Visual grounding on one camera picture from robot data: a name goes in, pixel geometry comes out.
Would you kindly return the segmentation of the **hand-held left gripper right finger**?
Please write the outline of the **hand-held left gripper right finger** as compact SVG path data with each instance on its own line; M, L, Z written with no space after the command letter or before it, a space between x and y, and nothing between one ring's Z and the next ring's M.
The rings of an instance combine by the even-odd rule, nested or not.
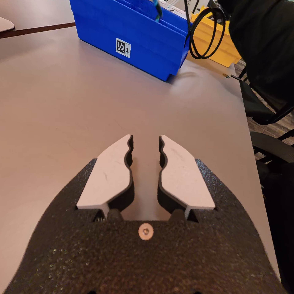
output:
M159 137L159 152L160 206L170 214L181 210L186 219L193 218L192 210L214 210L215 202L193 155L166 135Z

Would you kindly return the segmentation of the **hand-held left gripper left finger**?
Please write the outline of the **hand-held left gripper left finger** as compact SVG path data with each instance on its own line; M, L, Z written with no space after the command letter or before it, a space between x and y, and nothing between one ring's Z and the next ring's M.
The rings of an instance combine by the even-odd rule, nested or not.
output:
M98 209L107 218L111 209L122 212L130 206L134 201L133 149L133 135L125 135L97 157L76 204L79 210Z

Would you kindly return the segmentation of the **black office chair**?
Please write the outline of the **black office chair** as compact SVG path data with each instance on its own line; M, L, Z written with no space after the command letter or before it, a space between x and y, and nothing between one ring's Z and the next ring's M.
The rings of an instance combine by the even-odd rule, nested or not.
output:
M294 163L293 146L267 134L250 132L281 282L294 292Z

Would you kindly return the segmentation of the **yellow plastic bin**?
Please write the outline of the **yellow plastic bin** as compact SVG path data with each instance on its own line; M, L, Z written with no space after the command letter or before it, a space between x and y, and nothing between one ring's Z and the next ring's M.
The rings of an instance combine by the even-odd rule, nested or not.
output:
M218 45L220 38L222 36L223 25L216 24L216 32L212 42L212 45L207 53L205 53L211 43L211 39L213 36L214 30L214 20L212 19L213 14L208 13L203 19L201 19L200 23L197 25L194 33L193 33L193 42L197 49L195 51L193 44L191 43L190 48L192 53L196 56L196 53L200 55L210 56L209 59L213 60L225 67L230 67L231 64L237 64L237 62L241 59L240 54L238 53L235 45L232 42L229 33L229 21L226 21L225 31L222 38L222 41L215 51L216 46Z

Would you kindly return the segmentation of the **blue plastic bin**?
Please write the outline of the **blue plastic bin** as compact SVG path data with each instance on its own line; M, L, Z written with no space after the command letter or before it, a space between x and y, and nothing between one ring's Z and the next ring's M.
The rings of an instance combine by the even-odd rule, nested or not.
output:
M166 81L189 51L185 18L152 1L70 0L79 39Z

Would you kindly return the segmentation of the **black metal frame chair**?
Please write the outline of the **black metal frame chair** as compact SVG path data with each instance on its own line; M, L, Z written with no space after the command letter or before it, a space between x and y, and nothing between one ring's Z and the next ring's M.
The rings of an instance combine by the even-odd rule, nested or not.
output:
M270 125L279 122L293 111L293 103L286 103L281 109L271 111L262 101L257 97L246 80L242 80L240 77L230 75L240 83L240 89L242 99L244 103L245 113L247 117L251 117L259 125Z

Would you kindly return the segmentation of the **grey stand base plate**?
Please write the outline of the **grey stand base plate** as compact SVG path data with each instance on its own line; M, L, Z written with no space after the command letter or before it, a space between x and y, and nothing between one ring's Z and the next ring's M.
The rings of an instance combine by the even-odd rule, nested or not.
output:
M15 25L13 24L13 22L0 17L0 32L6 32L6 31L10 31L10 30L14 30L15 29Z

